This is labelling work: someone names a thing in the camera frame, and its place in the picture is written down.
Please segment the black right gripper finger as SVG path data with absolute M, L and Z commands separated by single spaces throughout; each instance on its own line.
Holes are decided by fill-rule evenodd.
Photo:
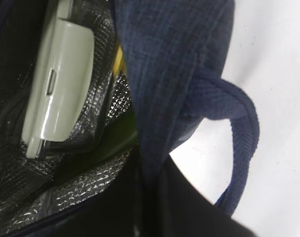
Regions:
M 147 183 L 137 162 L 137 227 L 140 237 L 256 237 L 206 200 L 168 158 Z

